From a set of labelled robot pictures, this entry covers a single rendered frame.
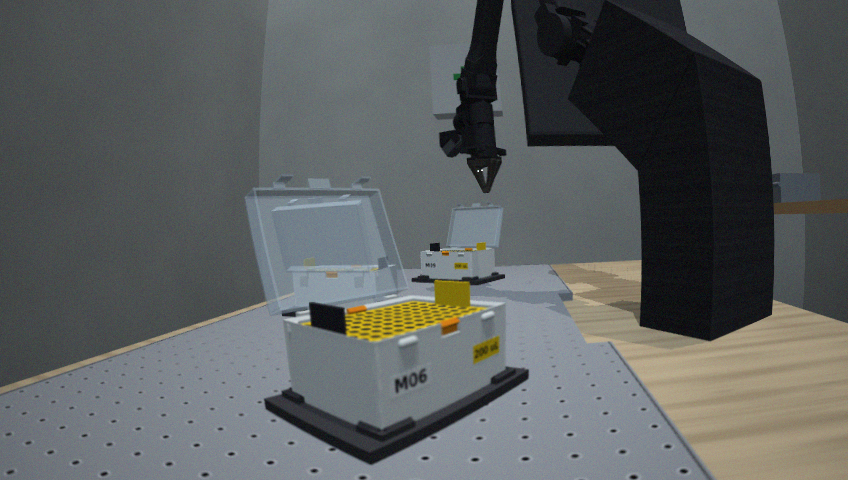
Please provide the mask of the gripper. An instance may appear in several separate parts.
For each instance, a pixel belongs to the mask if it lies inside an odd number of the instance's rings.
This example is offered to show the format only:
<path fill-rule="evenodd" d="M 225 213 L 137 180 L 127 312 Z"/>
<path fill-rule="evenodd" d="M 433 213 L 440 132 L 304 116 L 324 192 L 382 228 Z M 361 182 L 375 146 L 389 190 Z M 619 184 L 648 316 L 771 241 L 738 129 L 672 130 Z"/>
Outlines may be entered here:
<path fill-rule="evenodd" d="M 487 123 L 483 123 L 482 127 L 479 127 L 479 124 L 473 125 L 475 125 L 476 145 L 481 146 L 461 147 L 460 154 L 471 155 L 471 158 L 467 158 L 467 165 L 477 179 L 483 193 L 489 193 L 502 164 L 502 157 L 499 156 L 506 156 L 506 150 L 496 147 L 494 125 Z M 472 158 L 475 156 L 479 156 L 479 158 Z M 482 168 L 487 166 L 487 181 L 485 183 Z"/>

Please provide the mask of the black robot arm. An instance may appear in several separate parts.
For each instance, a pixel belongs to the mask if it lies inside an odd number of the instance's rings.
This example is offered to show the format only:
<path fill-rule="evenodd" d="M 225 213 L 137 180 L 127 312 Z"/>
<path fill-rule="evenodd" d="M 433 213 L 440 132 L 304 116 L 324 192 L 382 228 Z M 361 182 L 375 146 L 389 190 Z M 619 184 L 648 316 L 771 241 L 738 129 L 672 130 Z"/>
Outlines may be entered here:
<path fill-rule="evenodd" d="M 498 100 L 496 51 L 503 2 L 477 0 L 470 49 L 456 82 L 461 101 L 453 119 L 457 130 L 439 132 L 440 147 L 447 157 L 456 157 L 461 147 L 476 145 L 473 124 L 494 125 L 491 103 Z M 539 2 L 534 15 L 539 49 L 544 55 L 555 57 L 558 65 L 567 66 L 570 61 L 581 65 L 597 20 L 593 21 L 577 0 Z"/>

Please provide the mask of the white tip box with lid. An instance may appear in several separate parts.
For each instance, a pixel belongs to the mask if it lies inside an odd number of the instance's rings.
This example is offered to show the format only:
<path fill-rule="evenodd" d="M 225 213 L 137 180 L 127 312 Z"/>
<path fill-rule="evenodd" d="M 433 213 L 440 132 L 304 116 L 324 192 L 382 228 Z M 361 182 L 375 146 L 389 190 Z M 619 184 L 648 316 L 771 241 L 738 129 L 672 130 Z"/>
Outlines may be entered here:
<path fill-rule="evenodd" d="M 470 300 L 487 309 L 375 342 L 302 325 L 311 322 L 309 302 L 373 298 L 350 315 L 435 297 L 393 295 L 409 285 L 380 190 L 362 188 L 371 177 L 350 188 L 315 178 L 308 188 L 285 188 L 292 177 L 252 188 L 244 202 L 269 315 L 296 313 L 283 324 L 292 391 L 305 403 L 383 430 L 432 414 L 505 370 L 506 303 Z"/>

